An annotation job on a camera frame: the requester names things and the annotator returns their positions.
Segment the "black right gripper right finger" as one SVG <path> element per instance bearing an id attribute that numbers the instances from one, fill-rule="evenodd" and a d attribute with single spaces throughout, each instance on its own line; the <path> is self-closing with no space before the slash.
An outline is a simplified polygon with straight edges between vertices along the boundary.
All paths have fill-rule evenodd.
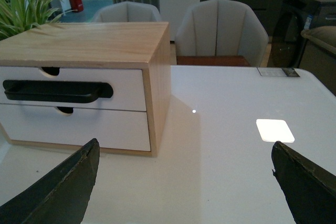
<path id="1" fill-rule="evenodd" d="M 335 223 L 335 175 L 279 141 L 271 160 L 295 223 Z"/>

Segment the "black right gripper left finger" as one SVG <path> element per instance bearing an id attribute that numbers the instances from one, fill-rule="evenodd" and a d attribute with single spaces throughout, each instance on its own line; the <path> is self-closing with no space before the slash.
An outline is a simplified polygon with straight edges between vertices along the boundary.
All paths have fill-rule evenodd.
<path id="1" fill-rule="evenodd" d="M 93 138 L 1 206 L 1 223 L 81 223 L 96 183 L 100 146 Z"/>

